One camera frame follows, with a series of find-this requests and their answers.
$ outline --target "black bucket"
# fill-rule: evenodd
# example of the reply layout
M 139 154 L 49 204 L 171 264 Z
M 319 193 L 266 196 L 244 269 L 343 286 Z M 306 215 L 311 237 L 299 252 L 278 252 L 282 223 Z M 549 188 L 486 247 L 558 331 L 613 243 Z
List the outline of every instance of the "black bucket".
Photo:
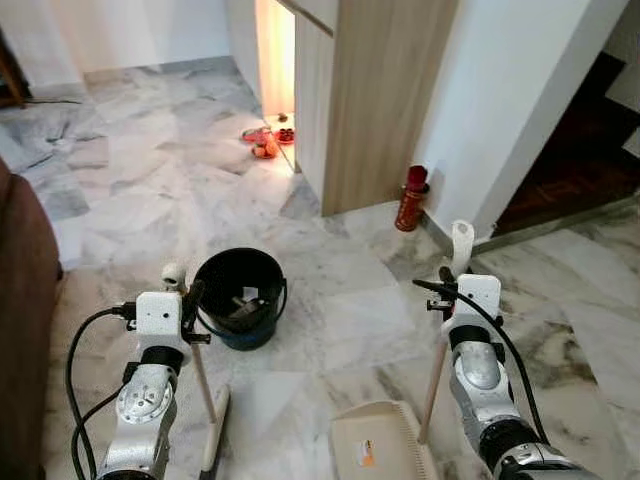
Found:
M 287 303 L 287 282 L 278 262 L 255 248 L 232 248 L 214 255 L 196 273 L 205 283 L 199 307 L 213 326 L 200 323 L 230 348 L 253 350 L 275 333 Z M 245 289 L 257 291 L 255 310 L 239 310 Z

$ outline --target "doorway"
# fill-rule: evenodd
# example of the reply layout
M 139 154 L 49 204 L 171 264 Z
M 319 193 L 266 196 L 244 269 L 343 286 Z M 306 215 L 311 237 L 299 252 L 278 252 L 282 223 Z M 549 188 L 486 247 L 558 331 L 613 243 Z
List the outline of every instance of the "doorway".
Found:
M 295 169 L 295 15 L 278 0 L 256 2 L 262 114 Z

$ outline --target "bucket handle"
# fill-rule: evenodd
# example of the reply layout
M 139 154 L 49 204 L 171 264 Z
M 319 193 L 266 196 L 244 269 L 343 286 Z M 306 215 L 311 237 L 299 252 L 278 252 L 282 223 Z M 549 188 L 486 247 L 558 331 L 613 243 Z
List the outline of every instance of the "bucket handle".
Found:
M 273 323 L 277 323 L 277 321 L 280 320 L 280 317 L 284 313 L 284 307 L 287 304 L 288 293 L 289 293 L 289 289 L 287 288 L 287 279 L 283 278 L 282 279 L 282 306 L 280 307 L 280 311 L 276 315 L 276 318 L 273 321 Z M 257 332 L 251 332 L 251 333 L 229 334 L 229 333 L 221 332 L 220 330 L 216 330 L 211 325 L 209 325 L 204 320 L 204 318 L 202 318 L 202 315 L 200 315 L 200 311 L 197 308 L 196 308 L 196 317 L 198 318 L 198 321 L 200 322 L 200 325 L 202 325 L 204 328 L 206 328 L 209 332 L 213 333 L 216 337 L 220 337 L 220 338 L 226 339 L 226 340 L 239 340 L 239 339 L 246 339 L 246 340 L 249 340 L 249 341 L 257 340 L 262 333 L 266 332 L 268 328 L 271 328 L 271 327 L 267 327 L 267 328 L 263 328 L 261 330 L 258 330 Z

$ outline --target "marble floor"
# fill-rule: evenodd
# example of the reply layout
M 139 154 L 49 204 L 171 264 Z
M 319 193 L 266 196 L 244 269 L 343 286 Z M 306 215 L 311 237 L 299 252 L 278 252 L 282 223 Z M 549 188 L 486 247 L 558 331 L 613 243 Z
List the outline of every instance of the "marble floor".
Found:
M 284 159 L 256 161 L 239 142 L 262 122 L 226 60 L 108 72 L 88 87 L 71 103 L 0 111 L 0 154 L 34 186 L 68 270 L 52 331 L 48 478 L 72 477 L 62 372 L 79 323 L 158 289 L 165 262 L 182 261 L 192 278 L 230 247 L 273 255 L 290 298 L 264 347 L 204 349 L 210 383 L 232 391 L 218 478 L 334 479 L 331 416 L 382 398 L 420 411 L 438 330 L 411 279 L 446 262 L 425 231 L 398 232 L 395 203 L 320 217 Z M 502 281 L 506 330 L 552 442 L 604 480 L 640 479 L 638 209 L 483 253 L 472 268 Z M 87 331 L 75 370 L 82 409 L 115 389 L 134 345 L 118 320 Z M 441 478 L 488 479 L 446 373 L 430 432 Z M 206 415 L 190 367 L 177 396 L 166 478 L 197 478 Z M 92 420 L 97 452 L 113 426 L 110 409 Z

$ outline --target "brown sofa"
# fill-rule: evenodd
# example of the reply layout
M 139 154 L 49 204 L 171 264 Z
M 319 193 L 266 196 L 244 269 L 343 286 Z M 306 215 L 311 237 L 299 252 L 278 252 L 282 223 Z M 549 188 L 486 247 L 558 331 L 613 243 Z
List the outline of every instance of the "brown sofa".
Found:
M 0 478 L 39 477 L 49 330 L 59 276 L 51 225 L 0 160 Z

